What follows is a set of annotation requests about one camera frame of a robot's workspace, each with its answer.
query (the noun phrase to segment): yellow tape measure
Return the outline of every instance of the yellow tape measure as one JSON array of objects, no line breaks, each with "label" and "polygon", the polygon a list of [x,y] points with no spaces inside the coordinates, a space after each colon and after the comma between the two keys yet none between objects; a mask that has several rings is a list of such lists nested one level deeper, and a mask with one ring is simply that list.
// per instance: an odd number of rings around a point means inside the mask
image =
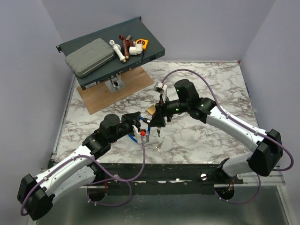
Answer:
[{"label": "yellow tape measure", "polygon": [[135,43],[136,44],[142,44],[142,49],[146,50],[149,41],[145,40],[145,39],[138,39],[138,40],[135,41]]}]

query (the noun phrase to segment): wall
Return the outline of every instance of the wall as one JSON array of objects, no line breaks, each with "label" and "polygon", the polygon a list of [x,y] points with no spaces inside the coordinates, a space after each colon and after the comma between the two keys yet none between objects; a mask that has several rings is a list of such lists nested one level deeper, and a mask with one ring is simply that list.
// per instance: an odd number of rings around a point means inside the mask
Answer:
[{"label": "wall", "polygon": [[[276,0],[242,59],[241,70],[259,125],[280,131],[283,144],[295,158],[284,177],[300,221],[299,8],[298,0]],[[287,156],[281,164],[289,165]]]},{"label": "wall", "polygon": [[274,0],[44,0],[63,41],[142,16],[164,60],[240,60]]},{"label": "wall", "polygon": [[62,42],[39,0],[0,7],[0,224],[25,224],[16,199],[21,178],[50,158],[72,74]]}]

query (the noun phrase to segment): marble surface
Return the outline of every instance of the marble surface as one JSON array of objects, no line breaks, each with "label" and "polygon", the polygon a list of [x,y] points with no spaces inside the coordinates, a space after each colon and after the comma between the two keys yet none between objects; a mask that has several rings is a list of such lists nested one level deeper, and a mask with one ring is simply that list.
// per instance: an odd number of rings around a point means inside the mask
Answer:
[{"label": "marble surface", "polygon": [[[150,62],[143,65],[143,68],[154,83],[161,81],[168,72],[178,68],[188,68],[200,73],[211,85],[226,110],[256,126],[255,115],[238,63]],[[200,97],[212,98],[205,84],[197,76],[188,72],[177,72],[166,81],[169,86],[170,100],[177,99],[173,85],[183,78],[195,84]],[[85,137],[97,129],[105,115],[114,113],[121,117],[122,114],[140,111],[143,117],[150,118],[146,110],[158,100],[159,94],[153,91],[152,85],[90,115],[75,89],[61,135],[56,162],[74,151]],[[161,129],[160,138],[153,129],[150,142],[145,146],[147,163],[220,163],[226,157],[248,151],[225,132],[194,120],[187,113],[175,115],[172,121]],[[142,147],[125,136],[112,144],[111,150],[98,160],[109,163],[141,163]]]}]

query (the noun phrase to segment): wooden block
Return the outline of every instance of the wooden block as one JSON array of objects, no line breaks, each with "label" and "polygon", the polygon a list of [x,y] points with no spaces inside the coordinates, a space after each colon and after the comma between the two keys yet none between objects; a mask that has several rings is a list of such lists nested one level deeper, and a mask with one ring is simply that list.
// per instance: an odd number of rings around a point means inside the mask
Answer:
[{"label": "wooden block", "polygon": [[104,82],[86,90],[82,90],[81,87],[77,88],[91,115],[153,84],[153,80],[142,67],[122,74],[122,81],[125,83],[125,88],[114,93],[109,91]]}]

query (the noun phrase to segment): gray case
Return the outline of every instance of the gray case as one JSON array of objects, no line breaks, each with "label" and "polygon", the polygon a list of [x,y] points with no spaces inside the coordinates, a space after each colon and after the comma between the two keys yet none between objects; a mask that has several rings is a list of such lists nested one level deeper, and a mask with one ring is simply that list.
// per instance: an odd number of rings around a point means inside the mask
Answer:
[{"label": "gray case", "polygon": [[84,77],[113,57],[113,48],[98,38],[69,54],[65,61],[77,76]]}]

